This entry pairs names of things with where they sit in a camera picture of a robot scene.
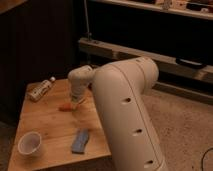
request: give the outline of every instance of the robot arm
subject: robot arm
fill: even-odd
[[[141,94],[157,81],[156,64],[141,57],[91,71],[88,75],[95,106],[117,170],[167,171],[157,134],[141,99]]]

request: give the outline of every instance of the plastic bottle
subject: plastic bottle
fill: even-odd
[[[51,77],[49,80],[42,81],[33,90],[27,93],[29,99],[34,102],[39,101],[44,96],[44,94],[52,88],[54,82],[55,77]]]

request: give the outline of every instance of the paper cup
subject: paper cup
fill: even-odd
[[[18,142],[18,151],[24,156],[41,156],[43,154],[41,135],[38,132],[24,134]]]

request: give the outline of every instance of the speckled floor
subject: speckled floor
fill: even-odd
[[[0,171],[6,171],[16,128],[0,122]]]
[[[213,106],[157,90],[142,97],[161,141],[170,171],[200,171],[203,153],[213,147]],[[14,128],[0,123],[0,170],[5,171]],[[111,159],[54,168],[70,171],[113,171]],[[213,151],[204,159],[204,171],[213,170]]]

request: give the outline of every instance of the wooden table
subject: wooden table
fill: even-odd
[[[30,84],[27,90],[35,86],[36,84]],[[57,80],[37,103],[25,96],[8,171],[39,170],[110,155],[89,90],[86,92],[86,100],[78,110],[58,110],[61,104],[70,101],[69,86],[67,80]],[[70,147],[80,128],[89,129],[90,139],[85,154],[72,154]],[[41,133],[45,149],[41,157],[25,158],[18,153],[18,140],[28,131]]]

